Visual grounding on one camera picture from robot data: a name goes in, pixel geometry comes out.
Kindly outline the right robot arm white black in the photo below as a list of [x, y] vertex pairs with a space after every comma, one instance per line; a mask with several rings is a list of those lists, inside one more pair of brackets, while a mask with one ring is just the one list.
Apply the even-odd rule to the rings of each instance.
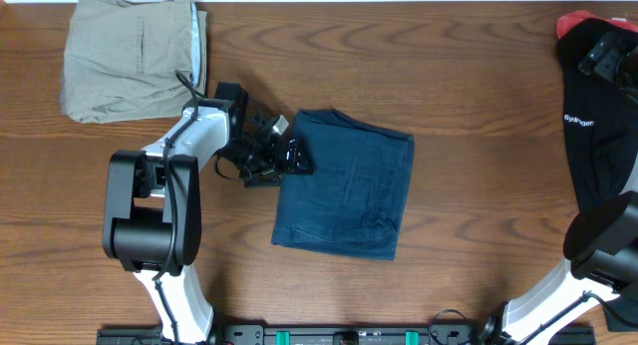
[[563, 130], [579, 212], [559, 263], [524, 295], [498, 307], [479, 344], [547, 344], [602, 305], [637, 296], [637, 35], [600, 20], [557, 42]]

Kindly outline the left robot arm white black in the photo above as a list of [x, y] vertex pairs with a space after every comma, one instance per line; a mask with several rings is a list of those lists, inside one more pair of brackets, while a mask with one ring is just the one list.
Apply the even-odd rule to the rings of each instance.
[[211, 98], [190, 95], [162, 138], [110, 158], [103, 249], [148, 291], [161, 324], [101, 330], [99, 344], [220, 343], [193, 264], [202, 234], [200, 172], [227, 160], [247, 187], [279, 186], [287, 174], [313, 172], [304, 143], [288, 136], [287, 120], [250, 115], [255, 102], [239, 84], [220, 83]]

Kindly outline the dark blue trousers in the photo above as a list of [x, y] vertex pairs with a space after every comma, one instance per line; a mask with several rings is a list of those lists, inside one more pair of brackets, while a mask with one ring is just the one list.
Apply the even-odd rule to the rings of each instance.
[[336, 110], [301, 111], [293, 135], [311, 175], [286, 175], [271, 236], [274, 245], [394, 260], [410, 189], [413, 136]]

